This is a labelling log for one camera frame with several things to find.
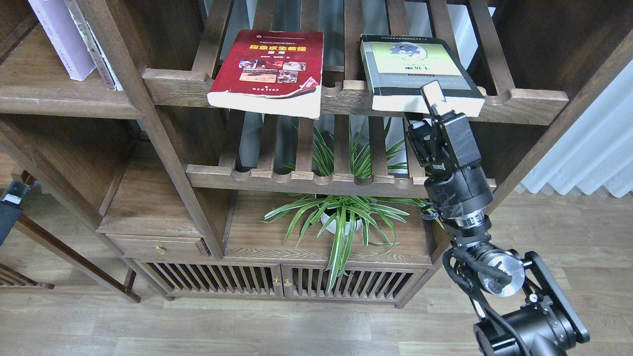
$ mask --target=wooden cabinet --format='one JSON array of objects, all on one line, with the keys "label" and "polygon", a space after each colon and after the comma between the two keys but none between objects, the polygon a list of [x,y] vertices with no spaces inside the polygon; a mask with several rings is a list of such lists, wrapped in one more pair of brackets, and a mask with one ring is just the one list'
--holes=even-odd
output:
[{"label": "wooden cabinet", "polygon": [[[326,3],[302,0],[299,30],[320,29],[317,14],[326,11]],[[464,6],[473,24],[479,50],[468,70],[486,103],[471,126],[484,170],[496,186],[492,211],[633,58],[633,5],[426,3],[433,34],[454,48],[447,3]],[[327,242],[306,238],[295,249],[281,243],[283,222],[256,223],[284,202],[283,192],[424,197],[426,178],[410,148],[404,176],[376,169],[359,181],[339,155],[336,171],[319,177],[311,170],[313,122],[307,119],[298,120],[297,170],[277,172],[279,121],[273,115],[264,119],[257,166],[243,167],[244,113],[206,102],[222,64],[232,7],[241,4],[213,1],[204,23],[193,0],[157,0],[152,6],[131,0],[79,2],[121,81],[119,92],[106,90],[97,73],[83,82],[70,80],[40,27],[28,31],[32,26],[26,20],[3,22],[2,33],[24,41],[0,65],[0,144],[166,298],[218,295],[221,286],[230,289],[229,283],[237,288],[235,279],[222,281],[224,271],[226,278],[235,274],[246,288],[258,290],[251,295],[389,300],[402,306],[439,268],[447,241],[437,227],[411,219],[398,227],[401,244],[390,253],[358,249],[351,274],[326,296],[319,278],[326,273]],[[496,7],[494,18],[488,6]],[[259,0],[253,27],[275,30],[277,8],[275,0]],[[408,34],[401,20],[421,16],[407,14],[413,8],[404,0],[385,0],[391,34]],[[334,114],[337,137],[347,137],[348,122],[356,120],[350,115],[402,116],[370,109],[358,49],[358,37],[368,28],[362,9],[361,0],[342,2],[344,33],[336,50],[344,53],[344,65],[325,66],[323,72],[322,112]],[[23,9],[8,11],[25,18]],[[577,30],[585,36],[574,35]],[[26,35],[17,35],[20,31]],[[372,132],[370,142],[383,144],[381,130]],[[348,145],[337,140],[334,149],[347,152]],[[372,165],[383,167],[384,161],[376,155]],[[157,257],[170,257],[174,249],[177,258]],[[220,275],[213,277],[212,271]],[[281,287],[271,286],[273,275],[280,276]],[[285,279],[290,286],[283,286]]]}]

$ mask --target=potted plant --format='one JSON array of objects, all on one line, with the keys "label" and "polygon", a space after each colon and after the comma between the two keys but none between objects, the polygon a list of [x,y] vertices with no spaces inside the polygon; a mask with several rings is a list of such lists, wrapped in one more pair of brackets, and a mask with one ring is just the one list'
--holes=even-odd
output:
[{"label": "potted plant", "polygon": [[[385,136],[391,127],[389,119],[385,127]],[[324,137],[315,128],[313,161],[320,175],[328,176],[334,171],[334,152],[327,146]],[[360,132],[353,137],[349,133],[349,166],[350,171],[357,178],[368,178],[372,174],[371,156],[369,144],[360,147]],[[389,147],[387,150],[387,161],[403,150],[404,139]],[[295,169],[295,165],[285,165],[290,169]],[[388,169],[406,168],[404,162],[389,165]],[[351,252],[354,236],[360,230],[363,245],[370,243],[376,246],[385,246],[388,252],[397,244],[396,232],[393,220],[406,222],[404,217],[409,213],[394,208],[385,203],[402,203],[415,205],[417,207],[428,206],[427,201],[418,198],[383,198],[373,196],[350,196],[350,195],[321,195],[321,194],[297,194],[296,201],[278,207],[264,216],[264,223],[275,222],[287,214],[294,212],[294,216],[288,226],[288,231],[284,238],[284,243],[288,242],[292,232],[298,224],[301,225],[296,246],[298,247],[305,232],[310,226],[316,225],[319,221],[323,224],[317,236],[326,230],[334,234],[332,251],[327,270],[330,270],[329,290],[332,289],[335,280],[344,273],[349,254]],[[379,227],[378,221],[384,221],[389,227],[389,236]]]}]

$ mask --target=white curtain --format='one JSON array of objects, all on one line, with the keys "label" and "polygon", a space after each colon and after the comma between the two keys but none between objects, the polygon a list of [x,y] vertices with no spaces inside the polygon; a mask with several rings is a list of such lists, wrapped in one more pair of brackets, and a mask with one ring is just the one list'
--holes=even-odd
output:
[{"label": "white curtain", "polygon": [[633,191],[633,61],[523,179],[531,193]]}]

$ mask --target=slatted cabinet door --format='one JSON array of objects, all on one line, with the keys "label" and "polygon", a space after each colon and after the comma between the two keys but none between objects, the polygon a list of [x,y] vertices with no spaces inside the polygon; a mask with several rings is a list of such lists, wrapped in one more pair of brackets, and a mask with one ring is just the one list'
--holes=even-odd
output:
[{"label": "slatted cabinet door", "polygon": [[177,264],[145,262],[169,296],[284,297],[280,265]]},{"label": "slatted cabinet door", "polygon": [[288,299],[398,303],[426,271],[350,268],[345,272],[328,291],[330,271],[322,266],[282,265],[284,295]]}]

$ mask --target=brass drawer pull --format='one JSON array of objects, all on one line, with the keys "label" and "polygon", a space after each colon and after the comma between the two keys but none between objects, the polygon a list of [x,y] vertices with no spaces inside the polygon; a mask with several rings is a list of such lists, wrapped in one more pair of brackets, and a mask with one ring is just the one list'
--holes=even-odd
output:
[{"label": "brass drawer pull", "polygon": [[163,245],[156,245],[156,252],[159,255],[164,255],[167,253],[167,251],[163,248]]}]

